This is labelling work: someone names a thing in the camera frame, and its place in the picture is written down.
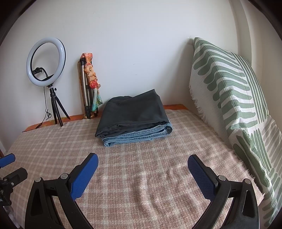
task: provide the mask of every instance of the bed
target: bed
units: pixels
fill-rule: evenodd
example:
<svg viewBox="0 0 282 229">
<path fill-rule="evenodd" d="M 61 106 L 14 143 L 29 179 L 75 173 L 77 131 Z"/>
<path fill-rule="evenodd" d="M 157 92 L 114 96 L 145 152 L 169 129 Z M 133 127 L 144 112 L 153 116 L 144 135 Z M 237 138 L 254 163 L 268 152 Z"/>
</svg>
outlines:
<svg viewBox="0 0 282 229">
<path fill-rule="evenodd" d="M 22 133 L 8 152 L 16 161 L 0 170 L 2 177 L 19 167 L 28 172 L 11 195 L 20 225 L 34 179 L 69 173 L 90 152 L 98 155 L 99 166 L 77 204 L 94 228 L 192 228 L 209 204 L 187 168 L 192 154 L 217 175 L 240 182 L 249 178 L 259 205 L 263 194 L 233 150 L 185 107 L 166 108 L 173 132 L 148 142 L 104 147 L 94 137 L 99 118 Z M 57 199 L 55 203 L 65 228 L 71 228 Z M 215 228 L 220 228 L 230 204 L 231 199 Z"/>
</svg>

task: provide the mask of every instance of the blue rubber grip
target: blue rubber grip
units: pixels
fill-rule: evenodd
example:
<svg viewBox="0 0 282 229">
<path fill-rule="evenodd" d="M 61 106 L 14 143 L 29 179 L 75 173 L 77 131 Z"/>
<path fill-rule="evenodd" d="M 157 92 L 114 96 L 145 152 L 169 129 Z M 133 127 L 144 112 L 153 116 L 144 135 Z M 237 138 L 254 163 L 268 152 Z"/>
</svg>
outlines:
<svg viewBox="0 0 282 229">
<path fill-rule="evenodd" d="M 193 155 L 188 158 L 188 169 L 200 188 L 204 198 L 213 201 L 215 198 L 215 185 Z"/>
<path fill-rule="evenodd" d="M 93 154 L 71 184 L 71 197 L 75 201 L 80 198 L 98 167 L 98 156 Z"/>
<path fill-rule="evenodd" d="M 14 154 L 8 154 L 7 156 L 5 157 L 2 157 L 0 159 L 0 168 L 3 168 L 5 167 L 6 165 L 8 164 L 11 164 L 12 162 L 14 162 L 16 160 L 16 157 Z"/>
</svg>

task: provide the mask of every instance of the folded fabric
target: folded fabric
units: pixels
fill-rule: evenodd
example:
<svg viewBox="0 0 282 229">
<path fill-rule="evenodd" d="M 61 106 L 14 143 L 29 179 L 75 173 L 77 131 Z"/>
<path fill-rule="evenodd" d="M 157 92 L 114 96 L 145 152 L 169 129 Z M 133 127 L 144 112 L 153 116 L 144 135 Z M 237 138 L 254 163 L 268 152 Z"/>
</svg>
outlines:
<svg viewBox="0 0 282 229">
<path fill-rule="evenodd" d="M 119 96 L 110 99 L 104 108 L 95 137 L 116 137 L 168 123 L 160 97 L 153 89 L 135 97 Z"/>
<path fill-rule="evenodd" d="M 172 132 L 171 123 L 166 123 L 164 125 L 158 125 L 153 128 L 134 131 L 128 134 L 122 134 L 116 137 L 107 137 L 102 138 L 102 141 L 105 146 L 113 146 L 115 144 L 123 144 L 130 142 L 141 142 L 141 141 L 149 141 L 154 138 L 165 137 Z"/>
</svg>

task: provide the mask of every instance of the ring light stand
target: ring light stand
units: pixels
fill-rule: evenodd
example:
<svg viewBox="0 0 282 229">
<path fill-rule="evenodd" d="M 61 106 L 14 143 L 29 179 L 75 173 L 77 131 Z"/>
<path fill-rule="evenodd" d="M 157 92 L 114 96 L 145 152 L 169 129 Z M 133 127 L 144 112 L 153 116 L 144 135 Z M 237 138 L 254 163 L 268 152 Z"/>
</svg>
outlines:
<svg viewBox="0 0 282 229">
<path fill-rule="evenodd" d="M 45 43 L 52 43 L 54 44 L 59 52 L 59 64 L 57 67 L 56 72 L 53 75 L 48 76 L 45 69 L 40 67 L 40 68 L 36 68 L 35 70 L 32 70 L 32 59 L 34 57 L 35 52 L 38 50 L 38 48 L 40 46 L 42 46 Z M 65 47 L 63 45 L 63 43 L 57 39 L 57 38 L 53 38 L 53 37 L 46 37 L 41 39 L 40 41 L 38 41 L 31 49 L 31 51 L 29 52 L 29 55 L 27 57 L 27 75 L 30 79 L 30 81 L 35 84 L 36 86 L 40 86 L 40 87 L 45 87 L 47 86 L 50 89 L 50 96 L 51 96 L 51 104 L 52 104 L 52 110 L 53 110 L 53 115 L 54 115 L 54 120 L 55 120 L 55 124 L 57 124 L 57 118 L 59 120 L 60 126 L 63 126 L 63 122 L 58 110 L 58 105 L 59 104 L 60 108 L 62 109 L 62 111 L 64 112 L 64 114 L 66 115 L 66 117 L 68 119 L 71 119 L 66 110 L 64 109 L 63 105 L 61 104 L 59 98 L 56 96 L 55 91 L 57 90 L 56 88 L 53 88 L 53 83 L 56 81 L 56 79 L 58 79 L 58 77 L 61 75 L 64 66 L 65 66 L 65 62 L 66 62 L 66 51 L 65 51 Z M 45 79 L 38 79 L 35 75 L 37 73 L 40 72 L 44 72 L 46 74 L 46 78 Z"/>
</svg>

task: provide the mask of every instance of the pillow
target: pillow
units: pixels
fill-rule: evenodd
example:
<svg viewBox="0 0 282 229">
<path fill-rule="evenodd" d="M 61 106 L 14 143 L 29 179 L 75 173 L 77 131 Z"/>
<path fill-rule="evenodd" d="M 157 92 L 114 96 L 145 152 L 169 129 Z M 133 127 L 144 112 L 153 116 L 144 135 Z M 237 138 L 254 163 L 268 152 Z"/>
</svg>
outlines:
<svg viewBox="0 0 282 229">
<path fill-rule="evenodd" d="M 201 38 L 194 39 L 190 93 L 201 118 L 233 148 L 265 198 L 261 225 L 282 205 L 282 134 L 268 113 L 248 61 Z"/>
</svg>

